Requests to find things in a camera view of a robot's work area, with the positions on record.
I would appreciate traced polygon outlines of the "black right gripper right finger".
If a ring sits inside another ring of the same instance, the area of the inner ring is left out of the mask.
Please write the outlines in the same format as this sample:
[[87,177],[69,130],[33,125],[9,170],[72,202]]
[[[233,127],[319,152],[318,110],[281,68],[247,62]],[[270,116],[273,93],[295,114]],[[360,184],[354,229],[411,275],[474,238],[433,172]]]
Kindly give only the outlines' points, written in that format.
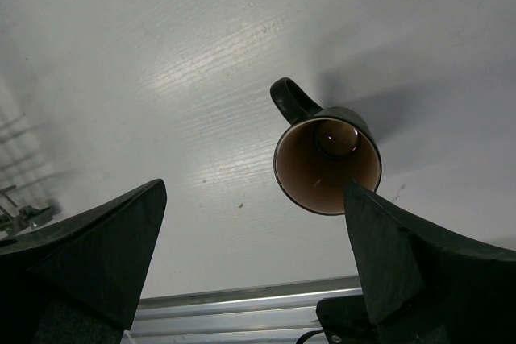
[[515,253],[457,234],[352,181],[347,233],[382,343],[513,343]]

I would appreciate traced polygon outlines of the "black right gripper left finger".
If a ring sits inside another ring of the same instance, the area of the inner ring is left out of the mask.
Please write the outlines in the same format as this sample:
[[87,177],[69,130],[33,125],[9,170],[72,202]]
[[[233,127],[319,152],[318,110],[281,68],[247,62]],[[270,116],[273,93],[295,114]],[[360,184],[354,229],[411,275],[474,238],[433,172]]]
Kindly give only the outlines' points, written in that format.
[[3,343],[119,343],[166,208],[162,179],[1,241]]

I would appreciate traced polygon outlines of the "dark brown mug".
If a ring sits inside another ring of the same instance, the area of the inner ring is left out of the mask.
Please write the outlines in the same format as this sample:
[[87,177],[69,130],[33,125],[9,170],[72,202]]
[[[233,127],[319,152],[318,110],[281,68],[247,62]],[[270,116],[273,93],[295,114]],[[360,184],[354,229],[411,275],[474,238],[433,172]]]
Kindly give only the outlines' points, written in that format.
[[293,203],[311,213],[338,216],[345,213],[350,181],[378,190],[381,154],[361,116],[347,107],[322,108],[288,77],[272,84],[270,96],[289,123],[277,142],[273,170]]

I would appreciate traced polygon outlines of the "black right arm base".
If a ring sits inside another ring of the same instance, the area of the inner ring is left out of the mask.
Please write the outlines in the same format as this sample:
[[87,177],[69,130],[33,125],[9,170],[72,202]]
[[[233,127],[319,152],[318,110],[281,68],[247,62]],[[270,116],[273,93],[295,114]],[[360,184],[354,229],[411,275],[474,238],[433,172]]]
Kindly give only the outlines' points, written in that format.
[[322,335],[326,343],[379,343],[377,327],[368,318],[364,297],[341,296],[320,300],[316,305],[320,329],[304,333],[297,344]]

